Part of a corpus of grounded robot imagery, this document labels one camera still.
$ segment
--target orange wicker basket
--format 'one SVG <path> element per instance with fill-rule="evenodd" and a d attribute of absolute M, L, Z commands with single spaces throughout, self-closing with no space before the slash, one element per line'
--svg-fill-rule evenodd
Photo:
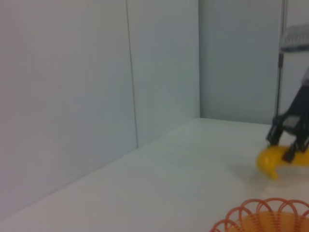
<path fill-rule="evenodd" d="M 252 199 L 230 210 L 211 232 L 309 232 L 308 215 L 309 204 L 303 201 Z"/>

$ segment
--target white wall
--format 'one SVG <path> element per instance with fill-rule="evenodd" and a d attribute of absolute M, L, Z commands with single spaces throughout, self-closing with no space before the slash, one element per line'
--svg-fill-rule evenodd
<path fill-rule="evenodd" d="M 199 117 L 198 1 L 128 0 L 139 145 Z"/>
<path fill-rule="evenodd" d="M 287 26 L 309 23 L 309 1 L 288 0 Z M 282 84 L 280 97 L 280 112 L 284 113 L 297 94 L 301 80 L 309 67 L 309 52 L 284 55 Z"/>
<path fill-rule="evenodd" d="M 136 147 L 125 0 L 0 2 L 0 218 Z"/>
<path fill-rule="evenodd" d="M 202 117 L 269 123 L 281 0 L 200 0 Z"/>

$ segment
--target white tabletop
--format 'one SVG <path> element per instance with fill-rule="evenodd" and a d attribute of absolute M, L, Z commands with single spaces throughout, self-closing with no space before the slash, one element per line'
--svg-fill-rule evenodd
<path fill-rule="evenodd" d="M 309 202 L 309 175 L 255 167 L 267 125 L 195 119 L 0 223 L 0 232 L 205 232 L 248 198 Z"/>

